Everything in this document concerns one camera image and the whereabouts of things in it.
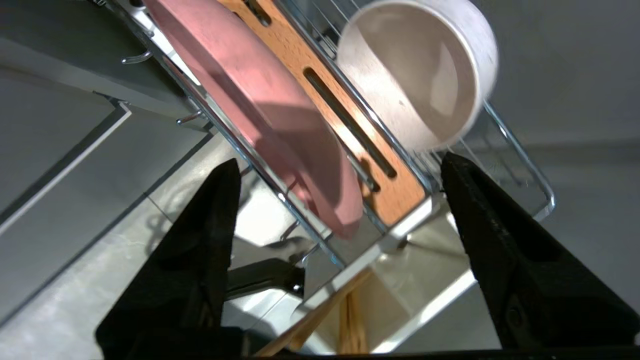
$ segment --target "wooden cutting board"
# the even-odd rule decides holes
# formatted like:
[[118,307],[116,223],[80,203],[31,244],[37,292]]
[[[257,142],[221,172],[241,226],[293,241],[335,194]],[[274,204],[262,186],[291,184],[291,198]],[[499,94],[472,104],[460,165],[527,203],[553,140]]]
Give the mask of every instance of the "wooden cutting board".
[[[393,225],[411,211],[425,198],[423,187],[413,176],[409,168],[391,149],[358,105],[343,89],[333,74],[324,66],[313,49],[305,42],[298,32],[289,24],[284,14],[273,3],[273,0],[251,0],[259,6],[260,11],[270,18],[270,24],[263,25],[258,17],[249,9],[243,0],[219,0],[229,10],[236,13],[251,30],[275,53],[275,55],[291,71],[302,85],[318,110],[331,125],[342,142],[358,158],[361,166],[380,186],[380,190],[372,192],[365,185],[361,185],[362,197],[378,214],[380,220],[387,225]],[[362,129],[373,146],[395,170],[395,176],[388,176],[388,172],[378,166],[365,147],[357,140],[347,125],[338,117],[334,109],[323,99],[316,87],[305,76],[305,70],[315,72],[325,87],[333,94],[351,118]]]

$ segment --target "dish rack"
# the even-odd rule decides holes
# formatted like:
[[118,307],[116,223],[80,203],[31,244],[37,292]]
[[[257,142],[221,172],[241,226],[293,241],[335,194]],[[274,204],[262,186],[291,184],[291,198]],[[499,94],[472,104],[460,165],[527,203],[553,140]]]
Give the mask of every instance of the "dish rack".
[[[250,6],[251,0],[244,1]],[[247,171],[252,170],[256,171],[274,192],[276,197],[280,199],[282,204],[292,213],[296,222],[284,232],[281,239],[286,238],[297,225],[300,225],[310,236],[311,240],[316,243],[316,246],[308,254],[316,249],[322,249],[338,268],[344,268],[346,266],[345,262],[328,243],[331,234],[323,236],[321,232],[316,229],[313,225],[314,221],[310,220],[306,211],[303,210],[304,207],[302,203],[287,193],[281,180],[269,169],[255,149],[240,135],[240,132],[233,126],[230,119],[222,112],[213,99],[206,94],[204,89],[185,76],[160,48],[151,41],[150,37],[153,36],[153,34],[141,28],[115,0],[107,0],[106,6],[127,25],[147,48],[144,54],[124,58],[122,63],[136,63],[154,57],[162,68],[167,71],[181,87],[195,108],[194,114],[179,119],[177,121],[178,124],[197,117],[208,120],[227,139],[240,156],[247,161],[247,164],[249,164],[248,170],[243,173],[246,174]],[[424,188],[427,197],[422,203],[416,206],[414,211],[398,221],[396,225],[392,225],[391,227],[385,225],[378,215],[365,204],[365,214],[381,233],[388,234],[389,232],[393,232],[404,234],[408,232],[408,230],[398,232],[394,231],[394,228],[402,223],[403,229],[409,229],[412,227],[407,225],[408,221],[411,222],[412,225],[417,225],[422,222],[424,217],[416,216],[414,212],[416,209],[423,207],[425,203],[431,203],[429,194],[436,194],[442,190],[439,168],[442,163],[442,156],[447,151],[455,152],[475,161],[509,193],[512,193],[513,190],[516,190],[516,192],[525,190],[525,192],[537,193],[537,198],[540,198],[541,201],[533,206],[525,207],[536,220],[540,221],[544,219],[554,210],[556,199],[547,178],[529,158],[524,148],[520,145],[520,142],[489,102],[485,102],[485,114],[480,116],[478,123],[474,126],[474,129],[479,130],[472,131],[465,139],[460,140],[456,145],[448,147],[446,151],[409,153],[400,145],[398,140],[378,118],[375,112],[371,110],[369,105],[364,101],[364,98],[354,89],[353,85],[345,78],[344,74],[338,69],[334,62],[340,30],[344,27],[348,19],[360,8],[355,0],[280,0],[276,1],[276,6],[306,43],[314,50],[338,83],[352,96],[357,105],[363,109],[363,112],[367,115],[371,124],[384,136],[385,141],[396,152]],[[346,154],[354,166],[358,177],[364,184],[368,185],[367,176],[362,171],[355,156],[344,144],[343,148],[345,148]]]

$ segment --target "wooden handle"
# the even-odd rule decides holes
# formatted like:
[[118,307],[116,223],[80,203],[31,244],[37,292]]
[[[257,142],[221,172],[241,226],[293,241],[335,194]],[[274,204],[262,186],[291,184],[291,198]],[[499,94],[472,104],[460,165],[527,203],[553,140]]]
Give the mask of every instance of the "wooden handle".
[[[254,8],[259,13],[265,13],[270,24],[259,21],[243,0],[218,0],[229,10],[235,12],[251,28],[251,30],[274,52],[274,54],[289,69],[298,83],[306,91],[326,121],[331,125],[342,142],[358,158],[364,170],[380,186],[380,191],[370,192],[362,186],[362,195],[368,205],[378,214],[382,222],[387,225],[395,224],[411,211],[424,198],[425,193],[413,174],[406,167],[399,156],[391,149],[378,130],[369,122],[367,116],[340,86],[329,69],[324,66],[313,49],[305,42],[289,21],[273,3],[273,0],[252,0]],[[389,178],[371,158],[360,142],[345,126],[338,115],[332,110],[321,94],[305,77],[305,69],[312,69],[330,92],[339,100],[341,105],[351,115],[364,134],[380,151],[382,156],[396,171],[397,175]]]
[[348,293],[369,280],[372,274],[373,271],[370,268],[362,270],[317,308],[309,311],[308,314],[290,327],[289,330],[283,332],[279,337],[256,352],[254,356],[272,356],[277,354],[287,345],[289,345],[289,348],[292,351],[301,349],[309,336],[313,334],[329,312],[331,312],[331,310],[339,304]]

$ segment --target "gray floor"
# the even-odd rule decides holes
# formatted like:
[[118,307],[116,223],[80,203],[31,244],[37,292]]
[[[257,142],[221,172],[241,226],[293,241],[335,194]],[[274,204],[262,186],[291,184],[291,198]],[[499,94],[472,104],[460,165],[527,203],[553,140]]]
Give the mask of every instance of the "gray floor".
[[[133,209],[117,226],[66,269],[19,314],[0,329],[0,359],[100,359],[93,332],[119,295],[180,215],[209,172],[239,158],[216,135]],[[267,258],[298,258],[313,247],[298,226],[285,241],[280,235],[293,216],[255,172],[243,177],[232,268]],[[326,234],[326,229],[319,229]],[[355,239],[332,238],[340,255],[351,261],[380,233],[364,220]],[[328,257],[315,251],[305,262],[305,295],[337,273]]]

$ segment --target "chrome wire rack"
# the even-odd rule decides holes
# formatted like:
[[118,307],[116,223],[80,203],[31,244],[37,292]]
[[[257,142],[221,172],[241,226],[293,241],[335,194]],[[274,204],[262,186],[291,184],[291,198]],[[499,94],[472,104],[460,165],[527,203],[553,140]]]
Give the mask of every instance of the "chrome wire rack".
[[339,82],[351,92],[364,112],[369,114],[371,122],[387,137],[389,144],[427,191],[433,193],[442,189],[442,156],[451,151],[476,162],[536,220],[540,221],[551,214],[556,206],[556,197],[549,181],[489,102],[485,102],[484,114],[480,116],[474,130],[457,144],[448,147],[447,151],[407,153],[400,146],[334,62],[340,32],[349,18],[370,2],[371,0],[281,0],[279,7]]
[[[340,29],[344,27],[346,21],[359,9],[360,5],[365,2],[368,1],[281,0],[276,3],[283,14],[288,17],[292,25],[297,28],[300,35],[333,72],[333,75],[338,79],[339,83],[352,95],[356,103],[364,110],[364,113],[368,114],[372,124],[385,135],[386,141],[407,164],[407,167],[425,188],[426,193],[435,195],[442,187],[439,168],[444,152],[409,154],[333,62],[339,41]],[[240,135],[240,132],[233,126],[233,123],[222,112],[215,101],[206,94],[202,87],[195,84],[189,79],[189,76],[180,71],[152,41],[151,37],[154,36],[153,31],[150,32],[142,28],[115,0],[106,0],[106,7],[124,22],[132,33],[136,35],[138,40],[147,48],[147,51],[142,55],[125,58],[122,60],[122,63],[132,64],[145,61],[151,57],[155,58],[160,66],[162,66],[184,91],[195,107],[194,114],[180,119],[178,123],[180,124],[190,119],[202,117],[215,126],[240,156],[247,161],[249,164],[247,171],[256,171],[271,191],[273,191],[275,196],[280,199],[282,204],[296,219],[295,223],[284,232],[282,238],[286,238],[297,225],[300,225],[310,236],[311,240],[317,244],[307,255],[316,249],[322,249],[338,268],[344,268],[346,266],[345,262],[328,243],[331,234],[327,235],[325,232],[318,230],[318,226],[316,225],[317,219],[310,220],[312,217],[304,210],[302,203],[286,190],[284,184],[269,169],[255,149]],[[518,190],[523,189],[536,190],[538,195],[542,194],[542,205],[540,205],[539,202],[530,210],[536,220],[542,220],[553,211],[556,205],[551,186],[539,168],[529,159],[527,153],[505,125],[504,121],[497,115],[491,104],[486,102],[484,109],[486,112],[484,115],[488,115],[488,120],[479,119],[478,124],[474,127],[476,133],[474,134],[474,130],[472,130],[470,136],[467,136],[466,139],[450,147],[448,151],[462,154],[474,160],[481,168],[489,173],[496,182],[511,193],[512,196],[514,196],[514,192],[518,193]],[[493,128],[497,135],[489,133],[491,128]],[[509,157],[506,154],[508,152],[516,156]],[[365,214],[383,235],[405,236],[408,231],[425,219],[428,213],[427,209],[431,208],[434,204],[435,201],[427,196],[423,203],[419,204],[413,211],[392,227],[387,227],[382,224],[378,216],[366,206]]]

